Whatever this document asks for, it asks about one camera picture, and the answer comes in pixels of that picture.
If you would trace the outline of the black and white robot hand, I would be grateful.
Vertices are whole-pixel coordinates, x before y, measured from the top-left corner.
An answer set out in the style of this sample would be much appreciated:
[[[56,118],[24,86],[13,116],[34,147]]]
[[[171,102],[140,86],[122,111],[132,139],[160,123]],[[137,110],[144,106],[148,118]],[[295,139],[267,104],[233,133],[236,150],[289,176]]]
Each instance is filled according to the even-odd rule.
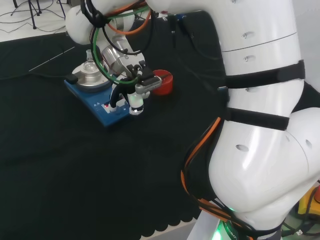
[[[117,102],[122,95],[129,105],[129,114],[137,116],[141,114],[144,110],[144,99],[150,96],[151,92],[146,93],[136,93],[134,86],[125,87],[121,85],[112,84],[112,91],[110,94],[110,100],[108,104],[108,109],[110,112],[115,112],[117,110]]]

